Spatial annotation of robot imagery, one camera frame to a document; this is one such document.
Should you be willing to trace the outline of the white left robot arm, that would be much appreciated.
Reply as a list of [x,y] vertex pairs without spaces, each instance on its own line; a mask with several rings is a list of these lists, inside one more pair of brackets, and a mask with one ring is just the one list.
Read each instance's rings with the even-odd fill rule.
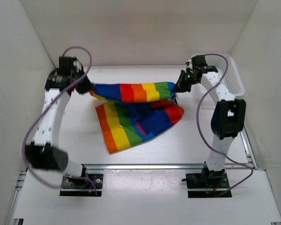
[[33,169],[63,173],[72,177],[79,188],[88,184],[89,176],[82,164],[70,160],[68,154],[59,148],[59,131],[72,92],[85,94],[93,87],[76,57],[60,56],[59,67],[49,73],[45,83],[44,115],[37,122],[36,132],[24,151]]

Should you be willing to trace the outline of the rainbow striped shorts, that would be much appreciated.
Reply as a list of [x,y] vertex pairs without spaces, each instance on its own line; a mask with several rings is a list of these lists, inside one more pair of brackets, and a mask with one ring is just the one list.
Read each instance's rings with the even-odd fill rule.
[[184,109],[173,82],[95,84],[89,93],[110,154],[153,139],[180,121]]

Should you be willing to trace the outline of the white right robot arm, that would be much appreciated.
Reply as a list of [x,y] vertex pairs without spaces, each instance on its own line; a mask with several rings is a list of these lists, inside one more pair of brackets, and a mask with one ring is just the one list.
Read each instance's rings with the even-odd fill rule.
[[223,76],[218,69],[206,62],[205,55],[196,55],[186,63],[173,92],[190,92],[195,84],[201,84],[214,104],[215,110],[211,118],[213,142],[208,145],[211,150],[201,172],[200,181],[205,187],[212,187],[224,178],[224,164],[230,145],[244,128],[246,102],[237,99],[222,82]]

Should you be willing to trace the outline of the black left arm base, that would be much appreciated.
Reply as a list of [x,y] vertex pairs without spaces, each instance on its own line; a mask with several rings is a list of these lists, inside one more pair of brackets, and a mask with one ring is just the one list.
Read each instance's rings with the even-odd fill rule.
[[91,173],[87,171],[85,171],[84,174],[88,175],[88,180],[64,176],[62,178],[59,195],[71,197],[101,197],[104,174],[98,172]]

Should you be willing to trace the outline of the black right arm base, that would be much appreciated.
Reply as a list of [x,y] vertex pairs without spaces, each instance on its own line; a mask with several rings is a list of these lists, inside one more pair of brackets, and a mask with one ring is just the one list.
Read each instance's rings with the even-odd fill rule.
[[187,186],[188,198],[231,198],[232,194],[228,177],[224,174],[223,179],[216,181],[204,181],[201,173],[187,173],[181,180]]

